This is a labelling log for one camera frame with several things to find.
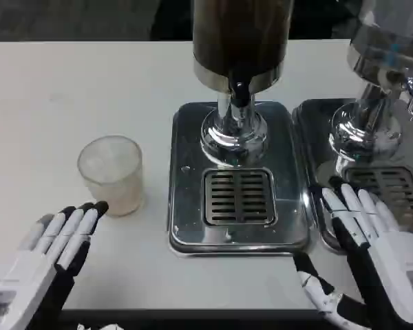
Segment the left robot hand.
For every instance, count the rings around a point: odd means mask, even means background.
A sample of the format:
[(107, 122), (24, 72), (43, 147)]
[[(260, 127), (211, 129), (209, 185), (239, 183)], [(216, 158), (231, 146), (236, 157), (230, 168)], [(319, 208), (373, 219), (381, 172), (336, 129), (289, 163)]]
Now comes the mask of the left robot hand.
[(89, 252), (106, 201), (37, 220), (0, 262), (0, 329), (47, 329), (59, 317)]

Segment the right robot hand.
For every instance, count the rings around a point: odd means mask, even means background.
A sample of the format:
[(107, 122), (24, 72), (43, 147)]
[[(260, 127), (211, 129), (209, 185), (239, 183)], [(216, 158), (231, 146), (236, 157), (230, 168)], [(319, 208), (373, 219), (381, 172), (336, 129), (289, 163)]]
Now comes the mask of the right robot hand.
[(413, 329), (413, 233), (387, 205), (342, 181), (315, 187), (362, 299), (321, 277), (309, 255), (294, 254), (301, 287), (323, 319), (338, 329)]

